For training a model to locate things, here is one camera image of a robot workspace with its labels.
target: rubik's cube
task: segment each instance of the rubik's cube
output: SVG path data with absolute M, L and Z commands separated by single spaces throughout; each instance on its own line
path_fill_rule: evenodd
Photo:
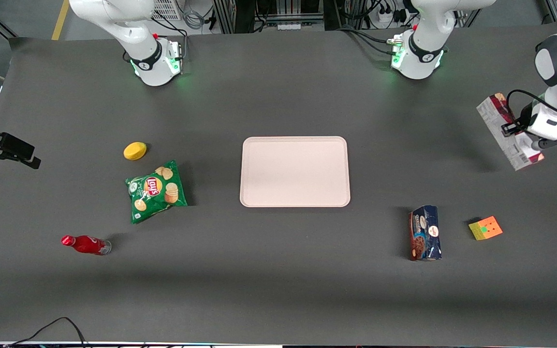
M 502 234 L 502 229 L 493 216 L 480 220 L 479 222 L 471 223 L 469 227 L 476 240 L 489 239 L 493 236 Z

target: red bottle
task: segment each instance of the red bottle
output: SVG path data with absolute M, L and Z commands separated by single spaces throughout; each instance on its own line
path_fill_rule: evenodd
M 93 236 L 65 235 L 62 237 L 61 243 L 67 247 L 74 247 L 79 253 L 106 255 L 111 251 L 111 242 Z

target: green chip bag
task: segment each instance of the green chip bag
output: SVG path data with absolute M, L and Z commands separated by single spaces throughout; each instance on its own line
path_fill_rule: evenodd
M 174 160 L 158 167 L 148 176 L 126 179 L 126 185 L 132 201 L 132 223 L 142 222 L 173 205 L 188 205 Z

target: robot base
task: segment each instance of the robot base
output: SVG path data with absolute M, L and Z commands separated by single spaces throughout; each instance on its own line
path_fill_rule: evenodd
M 402 44 L 393 46 L 395 55 L 392 57 L 391 66 L 409 79 L 426 79 L 440 66 L 440 60 L 442 55 L 444 55 L 444 51 L 440 52 L 438 57 L 431 55 L 430 62 L 421 62 L 418 56 L 406 44 L 412 34 L 414 34 L 414 31 L 410 29 L 394 36 L 394 41 L 402 42 Z
M 182 71 L 179 44 L 165 38 L 158 38 L 157 41 L 162 46 L 162 56 L 154 63 L 151 70 L 142 70 L 131 62 L 135 75 L 148 86 L 162 86 Z

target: pink tray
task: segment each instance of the pink tray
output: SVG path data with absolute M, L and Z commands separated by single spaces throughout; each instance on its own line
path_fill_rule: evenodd
M 350 202 L 345 139 L 246 139 L 240 202 L 246 207 L 345 207 Z

